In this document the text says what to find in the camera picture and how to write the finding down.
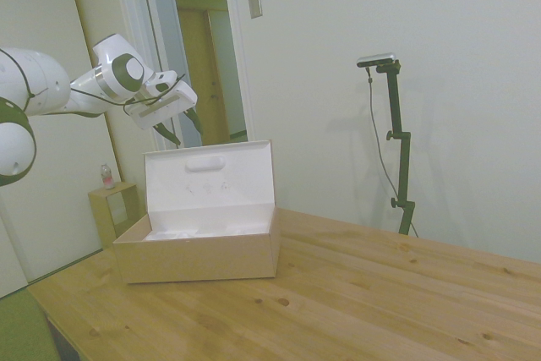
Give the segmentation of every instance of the white wall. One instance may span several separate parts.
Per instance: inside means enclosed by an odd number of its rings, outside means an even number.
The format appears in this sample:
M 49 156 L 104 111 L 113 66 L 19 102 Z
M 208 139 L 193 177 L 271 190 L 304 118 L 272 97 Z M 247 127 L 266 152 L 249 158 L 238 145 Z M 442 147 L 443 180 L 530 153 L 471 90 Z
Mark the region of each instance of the white wall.
M 422 237 L 541 261 L 541 0 L 238 0 L 258 139 L 277 204 L 397 230 L 357 58 L 395 52 Z M 385 76 L 374 110 L 397 179 Z
M 97 63 L 92 47 L 112 33 L 132 41 L 129 24 L 124 19 L 120 0 L 76 0 L 93 62 Z M 136 183 L 141 203 L 145 202 L 145 161 L 143 154 L 156 150 L 153 129 L 141 130 L 121 107 L 108 112 L 112 137 L 123 180 Z
M 26 286 L 26 278 L 0 213 L 0 298 Z
M 0 46 L 44 52 L 71 79 L 90 66 L 74 0 L 0 0 Z M 30 173 L 0 188 L 0 214 L 27 279 L 101 247 L 88 192 L 106 161 L 117 176 L 103 117 L 32 117 L 37 157 Z

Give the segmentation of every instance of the green floor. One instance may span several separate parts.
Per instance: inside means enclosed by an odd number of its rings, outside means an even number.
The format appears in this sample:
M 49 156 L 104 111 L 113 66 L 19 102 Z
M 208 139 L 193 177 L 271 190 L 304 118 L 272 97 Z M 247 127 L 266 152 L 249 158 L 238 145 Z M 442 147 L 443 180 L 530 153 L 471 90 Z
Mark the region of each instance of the green floor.
M 26 289 L 0 298 L 0 360 L 60 360 L 43 313 Z

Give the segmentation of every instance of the doorway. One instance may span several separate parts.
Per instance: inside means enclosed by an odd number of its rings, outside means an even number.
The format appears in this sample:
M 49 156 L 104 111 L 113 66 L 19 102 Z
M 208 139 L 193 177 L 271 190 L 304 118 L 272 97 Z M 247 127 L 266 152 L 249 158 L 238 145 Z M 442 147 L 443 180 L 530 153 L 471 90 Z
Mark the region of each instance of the doorway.
M 175 0 L 202 145 L 247 141 L 227 0 Z

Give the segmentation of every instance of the box lid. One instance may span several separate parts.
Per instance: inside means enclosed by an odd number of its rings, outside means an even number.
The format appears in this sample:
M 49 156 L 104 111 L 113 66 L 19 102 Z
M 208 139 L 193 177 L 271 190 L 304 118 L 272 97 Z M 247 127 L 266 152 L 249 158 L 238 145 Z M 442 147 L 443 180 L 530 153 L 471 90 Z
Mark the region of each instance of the box lid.
M 274 205 L 270 141 L 145 154 L 148 212 Z

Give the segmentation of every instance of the black metal stand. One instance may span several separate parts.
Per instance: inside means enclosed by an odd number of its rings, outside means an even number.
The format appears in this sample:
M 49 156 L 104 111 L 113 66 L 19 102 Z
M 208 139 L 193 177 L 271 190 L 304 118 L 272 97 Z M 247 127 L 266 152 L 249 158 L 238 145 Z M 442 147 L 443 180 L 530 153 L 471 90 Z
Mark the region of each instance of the black metal stand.
M 391 199 L 392 207 L 401 207 L 404 210 L 402 221 L 398 232 L 409 234 L 409 227 L 412 223 L 415 202 L 407 200 L 407 182 L 409 177 L 409 151 L 412 134 L 402 131 L 402 120 L 400 117 L 400 101 L 398 99 L 398 80 L 396 76 L 400 73 L 400 62 L 378 65 L 376 72 L 387 74 L 387 85 L 389 87 L 389 103 L 391 104 L 392 131 L 387 133 L 387 140 L 399 139 L 400 144 L 400 171 L 398 173 L 398 198 Z

